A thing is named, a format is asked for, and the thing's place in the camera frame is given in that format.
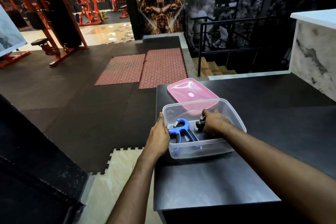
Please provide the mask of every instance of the red mat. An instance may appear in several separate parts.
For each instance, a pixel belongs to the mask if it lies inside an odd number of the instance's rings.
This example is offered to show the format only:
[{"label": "red mat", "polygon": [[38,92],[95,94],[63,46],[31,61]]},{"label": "red mat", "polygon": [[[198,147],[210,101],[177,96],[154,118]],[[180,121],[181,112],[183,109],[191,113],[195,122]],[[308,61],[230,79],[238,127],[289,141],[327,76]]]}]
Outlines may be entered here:
[{"label": "red mat", "polygon": [[95,86],[140,81],[144,59],[145,54],[112,58]]},{"label": "red mat", "polygon": [[180,48],[150,50],[143,66],[139,89],[155,88],[186,78]]}]

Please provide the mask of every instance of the forearm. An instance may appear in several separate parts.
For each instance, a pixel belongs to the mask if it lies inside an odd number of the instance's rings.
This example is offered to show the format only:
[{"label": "forearm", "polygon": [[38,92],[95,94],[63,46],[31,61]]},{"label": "forearm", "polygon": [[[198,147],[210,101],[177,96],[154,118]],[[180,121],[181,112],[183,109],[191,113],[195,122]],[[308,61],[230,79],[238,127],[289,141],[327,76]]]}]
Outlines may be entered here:
[{"label": "forearm", "polygon": [[156,157],[144,148],[124,186],[107,224],[145,223],[146,208]]},{"label": "forearm", "polygon": [[336,220],[336,181],[234,126],[222,135],[277,196],[315,223]]}]

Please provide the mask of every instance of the black table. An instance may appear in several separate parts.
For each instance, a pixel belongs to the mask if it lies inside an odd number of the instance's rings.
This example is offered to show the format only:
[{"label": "black table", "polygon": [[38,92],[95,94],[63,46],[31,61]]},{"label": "black table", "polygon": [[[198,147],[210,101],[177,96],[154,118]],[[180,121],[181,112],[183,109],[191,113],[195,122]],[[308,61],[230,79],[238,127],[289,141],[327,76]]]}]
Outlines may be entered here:
[{"label": "black table", "polygon": [[[336,102],[294,74],[201,83],[232,104],[247,133],[336,178]],[[171,103],[167,85],[158,86],[157,116]],[[197,220],[203,207],[266,202],[281,203],[236,152],[189,160],[167,153],[155,167],[153,208],[166,220],[173,209],[188,208]],[[272,213],[269,204],[263,209]]]}]

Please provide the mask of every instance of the tile floor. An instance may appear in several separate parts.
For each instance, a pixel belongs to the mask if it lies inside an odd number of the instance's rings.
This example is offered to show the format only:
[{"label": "tile floor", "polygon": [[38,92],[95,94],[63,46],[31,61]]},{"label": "tile floor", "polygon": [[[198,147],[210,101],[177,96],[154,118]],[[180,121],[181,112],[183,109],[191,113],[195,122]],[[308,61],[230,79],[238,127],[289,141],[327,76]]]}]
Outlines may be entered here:
[{"label": "tile floor", "polygon": [[[80,27],[83,37],[88,46],[109,44],[109,43],[126,43],[129,41],[134,41],[133,31],[131,23],[114,23],[107,25],[93,25]],[[56,40],[55,35],[51,30],[49,30],[53,39]],[[19,48],[19,51],[34,51],[40,50],[39,46],[31,46],[31,42],[45,38],[43,31],[26,31],[21,32],[24,39],[28,44]]]},{"label": "tile floor", "polygon": [[[91,189],[82,201],[86,206],[78,224],[105,224],[124,185],[130,177],[142,149],[115,150],[111,153],[105,174],[93,175]],[[162,224],[157,212],[153,211],[154,175],[150,184],[147,203],[146,224]]]}]

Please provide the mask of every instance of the black rubber floor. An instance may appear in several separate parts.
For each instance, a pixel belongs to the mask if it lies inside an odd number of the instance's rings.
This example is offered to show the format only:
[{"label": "black rubber floor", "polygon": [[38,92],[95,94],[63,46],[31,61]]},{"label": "black rubber floor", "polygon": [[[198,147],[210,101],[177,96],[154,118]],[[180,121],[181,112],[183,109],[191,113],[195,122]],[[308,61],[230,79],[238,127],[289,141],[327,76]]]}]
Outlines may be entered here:
[{"label": "black rubber floor", "polygon": [[54,68],[48,66],[52,56],[33,51],[0,70],[0,93],[82,169],[102,172],[113,148],[145,146],[155,124],[156,89],[94,86],[99,75],[112,57],[178,47],[175,37],[91,46]]}]

